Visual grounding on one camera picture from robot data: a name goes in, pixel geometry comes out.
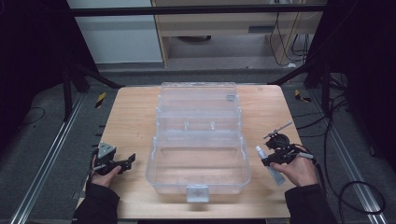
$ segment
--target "gray floor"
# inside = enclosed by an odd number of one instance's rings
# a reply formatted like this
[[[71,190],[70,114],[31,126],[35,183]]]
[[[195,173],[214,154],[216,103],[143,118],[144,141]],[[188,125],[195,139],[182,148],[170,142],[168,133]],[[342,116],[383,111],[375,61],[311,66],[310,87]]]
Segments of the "gray floor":
[[[124,71],[104,70],[103,75],[125,85],[157,85],[164,81],[233,81],[236,83],[266,83],[283,77],[292,68],[279,66],[272,57],[262,35],[252,36],[212,36],[209,41],[191,41],[175,38],[172,41],[170,60],[166,68],[143,67]],[[35,204],[29,210],[28,220],[39,223],[67,223],[77,205],[77,197],[82,189],[82,181],[88,169],[92,145],[98,144],[102,125],[111,110],[117,90],[112,90],[96,80],[88,78],[92,87],[88,93],[74,91],[74,99],[82,99],[78,115],[72,123],[56,160],[51,165],[48,178],[34,198]],[[294,116],[296,127],[302,127],[320,118],[316,99],[319,88],[305,90],[302,86],[304,75],[294,78],[282,86],[285,98]],[[294,91],[313,102],[297,100]],[[95,108],[98,95],[105,91],[106,98],[100,108]],[[340,91],[332,91],[332,96]],[[35,175],[46,159],[52,143],[63,125],[64,105],[62,86],[56,86],[39,93],[26,116],[19,133],[7,147],[10,153],[0,160],[0,223],[8,223],[35,180]],[[346,223],[396,223],[396,175],[384,161],[372,157],[369,145],[353,113],[344,106],[333,114],[332,132],[324,151],[323,136],[309,137],[324,133],[326,122],[299,130],[303,144],[318,157],[327,170],[333,187],[339,191],[345,183],[359,175],[363,180],[376,186],[387,200],[383,213],[385,221],[375,221],[380,216],[367,216],[343,206]],[[345,163],[345,153],[350,156]],[[339,218],[337,199],[330,192],[329,203]],[[346,191],[344,199],[360,205],[364,197],[359,196],[360,188]],[[285,223],[285,220],[269,220]]]

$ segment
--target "wooden tabletop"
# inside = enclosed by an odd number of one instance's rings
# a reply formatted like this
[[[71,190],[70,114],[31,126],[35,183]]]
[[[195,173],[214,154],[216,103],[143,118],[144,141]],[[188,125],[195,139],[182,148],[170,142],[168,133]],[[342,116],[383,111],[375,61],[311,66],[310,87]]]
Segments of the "wooden tabletop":
[[[159,86],[126,87],[119,90],[102,141],[117,147],[115,160],[133,153],[132,169],[118,175],[111,188],[120,196],[119,218],[271,218],[289,217],[284,192],[293,187],[287,180],[278,187],[262,165],[255,147],[272,154],[262,139],[292,120],[282,90],[270,85],[237,85],[242,108],[242,133],[246,138],[251,180],[240,194],[210,195],[209,203],[187,203],[185,195],[159,194],[146,180],[145,172],[152,137]],[[294,125],[281,131],[300,144]]]

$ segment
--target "transparent plastic container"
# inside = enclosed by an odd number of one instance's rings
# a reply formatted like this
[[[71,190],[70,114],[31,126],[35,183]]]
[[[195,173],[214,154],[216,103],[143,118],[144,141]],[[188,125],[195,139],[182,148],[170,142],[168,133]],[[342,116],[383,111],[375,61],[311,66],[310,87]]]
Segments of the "transparent plastic container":
[[[240,193],[250,180],[234,83],[163,83],[146,178],[158,193]]]

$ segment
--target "clear plastic box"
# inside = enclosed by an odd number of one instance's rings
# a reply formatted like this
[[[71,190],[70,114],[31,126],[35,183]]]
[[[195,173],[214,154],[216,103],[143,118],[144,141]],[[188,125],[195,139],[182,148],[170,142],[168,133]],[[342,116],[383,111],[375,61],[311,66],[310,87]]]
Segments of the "clear plastic box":
[[[240,193],[250,180],[234,83],[163,83],[146,178],[158,193]]]

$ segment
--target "sleeve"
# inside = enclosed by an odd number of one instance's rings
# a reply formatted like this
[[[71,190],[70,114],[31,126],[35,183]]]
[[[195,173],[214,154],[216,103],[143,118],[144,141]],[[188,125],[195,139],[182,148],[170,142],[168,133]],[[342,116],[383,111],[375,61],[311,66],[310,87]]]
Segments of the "sleeve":
[[[72,224],[117,224],[120,197],[113,190],[100,185],[90,184],[87,189],[85,199],[73,215]]]
[[[286,191],[285,198],[290,224],[337,223],[319,184],[290,189]]]

